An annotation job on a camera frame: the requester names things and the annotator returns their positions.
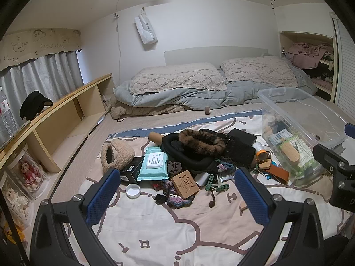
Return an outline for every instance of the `brown leather strap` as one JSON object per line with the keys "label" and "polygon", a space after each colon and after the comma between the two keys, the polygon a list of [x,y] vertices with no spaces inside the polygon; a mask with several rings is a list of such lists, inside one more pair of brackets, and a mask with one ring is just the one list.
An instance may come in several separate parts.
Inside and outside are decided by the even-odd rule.
{"label": "brown leather strap", "polygon": [[272,175],[276,181],[287,185],[290,173],[286,170],[271,164],[270,169],[263,171]]}

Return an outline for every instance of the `headboard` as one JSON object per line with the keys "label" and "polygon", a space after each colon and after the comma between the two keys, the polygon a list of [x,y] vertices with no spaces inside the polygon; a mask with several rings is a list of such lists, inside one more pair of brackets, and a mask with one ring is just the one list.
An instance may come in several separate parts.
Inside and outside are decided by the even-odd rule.
{"label": "headboard", "polygon": [[224,60],[259,57],[265,53],[267,53],[267,49],[236,46],[211,46],[165,51],[164,57],[167,66],[209,62],[219,68]]}

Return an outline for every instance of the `white bag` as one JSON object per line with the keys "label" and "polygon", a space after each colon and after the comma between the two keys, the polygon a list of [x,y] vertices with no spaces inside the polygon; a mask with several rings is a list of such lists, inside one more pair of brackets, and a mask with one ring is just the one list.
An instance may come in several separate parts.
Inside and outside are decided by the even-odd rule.
{"label": "white bag", "polygon": [[144,10],[138,17],[134,19],[134,22],[136,23],[139,35],[141,35],[143,44],[153,44],[158,41],[153,27]]}

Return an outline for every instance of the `gray curtain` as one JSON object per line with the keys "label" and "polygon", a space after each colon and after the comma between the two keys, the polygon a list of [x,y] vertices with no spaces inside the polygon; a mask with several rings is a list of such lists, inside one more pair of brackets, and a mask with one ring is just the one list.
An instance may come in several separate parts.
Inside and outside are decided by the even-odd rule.
{"label": "gray curtain", "polygon": [[[0,71],[0,86],[18,128],[25,122],[19,112],[28,94],[37,90],[55,102],[83,84],[75,51],[42,56]],[[0,146],[8,138],[0,119]]]}

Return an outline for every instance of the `cartoon patterned blanket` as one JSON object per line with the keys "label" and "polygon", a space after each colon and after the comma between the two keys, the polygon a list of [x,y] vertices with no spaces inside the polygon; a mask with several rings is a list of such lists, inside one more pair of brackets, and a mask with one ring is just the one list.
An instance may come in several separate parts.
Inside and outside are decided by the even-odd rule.
{"label": "cartoon patterned blanket", "polygon": [[[258,141],[266,145],[260,136],[262,116],[251,115],[250,112],[242,116],[240,113],[229,114],[219,117],[219,121],[214,117],[187,126],[180,124],[154,131],[170,133],[186,126],[194,130],[207,128],[228,133],[233,128],[238,128],[257,135]],[[134,148],[136,156],[142,156],[145,147],[152,146],[153,143],[147,137],[140,136],[147,136],[149,132],[150,129],[138,129],[117,133],[109,138],[124,139]],[[84,194],[102,175],[98,156],[79,193]],[[303,202],[306,198],[312,198],[320,214],[324,238],[339,233],[350,218],[348,212],[329,204],[332,180],[326,175],[304,188],[298,188],[290,182],[285,186],[273,179],[267,180],[261,174],[255,174],[254,178],[265,184],[272,194],[279,193],[286,200]],[[158,192],[148,182],[141,183],[142,192],[136,199],[128,198],[125,186],[121,185],[100,224],[94,225],[92,229],[119,266],[236,266],[258,238],[263,227],[255,223],[248,209],[241,211],[242,197],[234,181],[230,180],[228,183],[228,191],[215,195],[216,204],[212,209],[208,206],[212,200],[211,193],[204,189],[198,192],[190,207],[170,209],[166,204],[155,203],[154,197]],[[290,226],[290,223],[285,225],[267,265],[276,261]],[[88,265],[70,226],[65,227],[79,262]]]}

